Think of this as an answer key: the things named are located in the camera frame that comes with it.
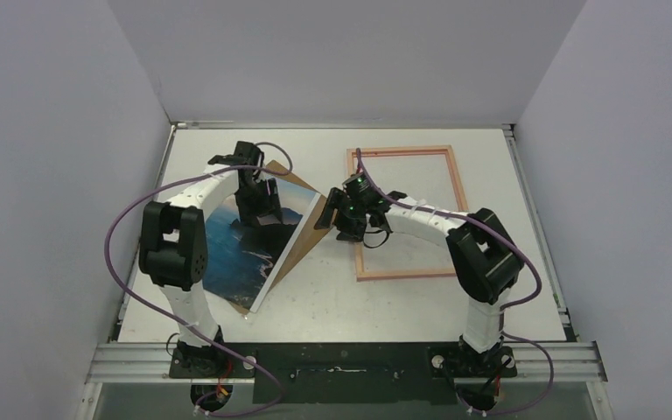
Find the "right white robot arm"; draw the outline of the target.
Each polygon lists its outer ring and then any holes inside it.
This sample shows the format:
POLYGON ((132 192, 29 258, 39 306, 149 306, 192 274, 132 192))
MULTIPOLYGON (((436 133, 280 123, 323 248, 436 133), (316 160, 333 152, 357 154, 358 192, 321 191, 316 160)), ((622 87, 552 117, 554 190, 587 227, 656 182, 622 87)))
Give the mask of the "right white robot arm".
POLYGON ((458 283, 469 297, 460 336, 461 367, 470 375, 482 375, 494 364, 494 353, 503 341, 507 291, 517 282, 524 261, 493 211, 453 212, 404 192, 382 194, 360 172, 330 190, 315 227, 336 228, 342 242, 363 242, 373 227, 385 235, 409 235, 445 245, 458 283))

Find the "brown cardboard backing board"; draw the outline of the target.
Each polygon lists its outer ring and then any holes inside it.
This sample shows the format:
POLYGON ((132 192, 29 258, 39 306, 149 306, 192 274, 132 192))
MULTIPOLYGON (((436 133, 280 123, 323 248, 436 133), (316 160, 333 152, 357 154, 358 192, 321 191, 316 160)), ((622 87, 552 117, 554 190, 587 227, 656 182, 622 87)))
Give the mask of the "brown cardboard backing board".
POLYGON ((260 219, 260 227, 245 227, 236 215, 227 224, 233 255, 227 261, 228 280, 210 285, 240 314, 257 312, 267 293, 277 286, 298 262, 326 235, 314 225, 326 198, 295 174, 277 178, 283 222, 272 216, 260 219))

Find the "pink wooden picture frame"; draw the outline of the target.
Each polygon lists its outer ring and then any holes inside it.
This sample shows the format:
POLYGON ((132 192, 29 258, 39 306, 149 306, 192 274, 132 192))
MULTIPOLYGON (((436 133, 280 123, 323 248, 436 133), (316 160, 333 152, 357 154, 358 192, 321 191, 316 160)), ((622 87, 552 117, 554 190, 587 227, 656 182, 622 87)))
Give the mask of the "pink wooden picture frame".
MULTIPOLYGON (((421 156, 441 156, 447 165, 457 210, 455 214, 468 209, 464 187, 459 176, 459 169, 450 145, 432 146, 403 146, 382 147, 367 149, 350 149, 347 151, 347 168, 350 173, 358 171, 360 158, 405 158, 421 156)), ((394 219, 389 223, 397 234, 411 235, 429 243, 444 246, 446 244, 446 229, 456 225, 456 221, 441 216, 442 210, 425 204, 421 200, 410 199, 408 206, 393 205, 387 211, 388 216, 394 219)), ((355 276, 359 282, 377 280, 395 280, 402 278, 432 278, 449 277, 455 275, 455 269, 383 269, 367 270, 364 263, 364 247, 354 247, 355 276)))

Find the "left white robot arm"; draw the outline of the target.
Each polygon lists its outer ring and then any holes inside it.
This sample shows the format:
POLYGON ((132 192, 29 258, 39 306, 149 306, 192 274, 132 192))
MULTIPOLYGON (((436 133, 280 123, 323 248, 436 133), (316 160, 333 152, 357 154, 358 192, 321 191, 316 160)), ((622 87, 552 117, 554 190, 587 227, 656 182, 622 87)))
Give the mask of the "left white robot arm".
POLYGON ((162 291, 179 327, 180 365, 202 375, 218 375, 229 365, 222 348, 220 325, 214 320, 202 279, 208 264, 206 217, 234 197, 241 222, 283 217, 278 176, 291 173, 268 169, 260 143, 237 142, 234 151, 210 158, 202 175, 185 181, 185 190, 164 202, 150 201, 143 209, 139 269, 162 291))

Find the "seascape photo print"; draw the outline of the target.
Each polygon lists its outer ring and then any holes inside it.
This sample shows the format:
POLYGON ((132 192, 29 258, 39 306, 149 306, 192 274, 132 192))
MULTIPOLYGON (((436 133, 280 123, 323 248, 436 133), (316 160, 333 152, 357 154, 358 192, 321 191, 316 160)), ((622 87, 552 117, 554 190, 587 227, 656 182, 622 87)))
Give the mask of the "seascape photo print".
POLYGON ((310 188, 281 179, 276 183, 281 220, 268 215, 257 227, 245 226, 232 196, 206 217, 203 288, 247 312, 258 311, 321 198, 310 188))

